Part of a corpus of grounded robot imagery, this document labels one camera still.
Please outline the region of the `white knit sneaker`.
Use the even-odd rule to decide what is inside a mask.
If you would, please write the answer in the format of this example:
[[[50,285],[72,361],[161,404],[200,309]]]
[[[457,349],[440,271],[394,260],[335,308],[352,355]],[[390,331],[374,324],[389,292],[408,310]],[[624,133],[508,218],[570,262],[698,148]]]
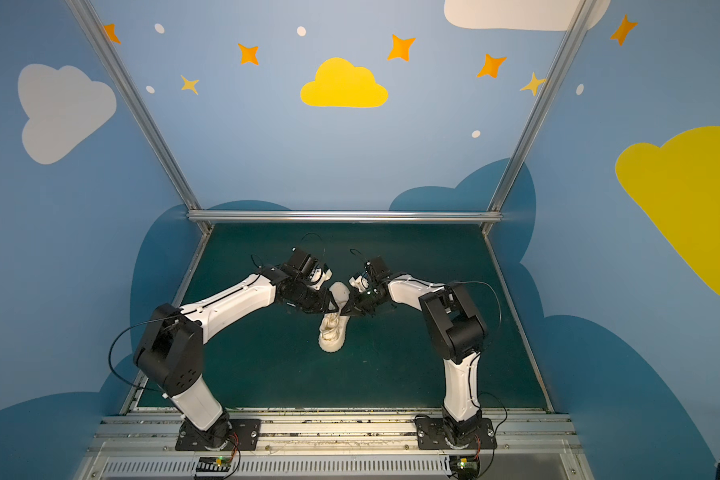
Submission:
[[[348,287],[341,283],[334,283],[330,289],[334,303],[338,311],[326,313],[319,329],[318,343],[320,348],[327,353],[337,352],[342,348],[346,338],[346,327],[349,321],[348,315],[342,315],[341,311],[350,298]]]

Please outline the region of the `white shoelace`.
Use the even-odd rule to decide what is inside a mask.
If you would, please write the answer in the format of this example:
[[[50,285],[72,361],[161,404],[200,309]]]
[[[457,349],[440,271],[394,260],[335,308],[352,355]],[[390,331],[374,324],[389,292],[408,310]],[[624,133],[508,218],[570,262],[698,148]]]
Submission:
[[[326,313],[320,327],[321,338],[327,341],[338,340],[345,334],[346,323],[347,317],[341,314],[341,310]]]

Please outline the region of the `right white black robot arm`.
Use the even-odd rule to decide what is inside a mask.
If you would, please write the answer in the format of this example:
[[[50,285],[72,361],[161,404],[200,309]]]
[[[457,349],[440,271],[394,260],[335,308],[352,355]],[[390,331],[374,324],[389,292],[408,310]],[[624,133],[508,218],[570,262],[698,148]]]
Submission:
[[[466,287],[458,282],[432,283],[409,274],[376,279],[364,274],[350,279],[349,284],[344,313],[370,315],[387,302],[422,313],[433,348],[444,362],[444,435],[453,447],[469,445],[482,421],[477,370],[487,327]]]

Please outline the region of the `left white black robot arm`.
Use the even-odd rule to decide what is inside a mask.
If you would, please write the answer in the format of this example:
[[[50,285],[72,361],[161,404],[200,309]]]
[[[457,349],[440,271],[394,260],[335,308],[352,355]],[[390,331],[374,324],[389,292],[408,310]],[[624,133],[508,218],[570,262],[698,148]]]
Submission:
[[[236,448],[229,414],[203,378],[205,344],[248,314],[278,302],[304,313],[338,315],[350,291],[341,282],[328,286],[323,275],[318,270],[303,279],[277,267],[264,267],[203,300],[155,309],[133,363],[182,414],[178,451]]]

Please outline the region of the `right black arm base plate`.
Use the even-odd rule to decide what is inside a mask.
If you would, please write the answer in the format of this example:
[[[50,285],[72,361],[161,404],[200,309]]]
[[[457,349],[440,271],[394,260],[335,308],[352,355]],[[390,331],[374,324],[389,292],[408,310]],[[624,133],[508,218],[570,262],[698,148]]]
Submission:
[[[413,423],[420,450],[483,450],[497,447],[492,422],[480,415],[462,422],[417,415]]]

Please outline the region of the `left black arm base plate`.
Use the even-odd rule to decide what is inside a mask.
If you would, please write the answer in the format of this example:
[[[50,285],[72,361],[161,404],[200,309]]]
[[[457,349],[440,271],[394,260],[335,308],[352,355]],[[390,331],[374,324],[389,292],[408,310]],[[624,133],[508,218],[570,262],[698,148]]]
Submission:
[[[253,451],[257,447],[261,429],[260,419],[228,419],[220,418],[209,430],[200,430],[189,420],[180,426],[176,451],[186,452],[221,452]]]

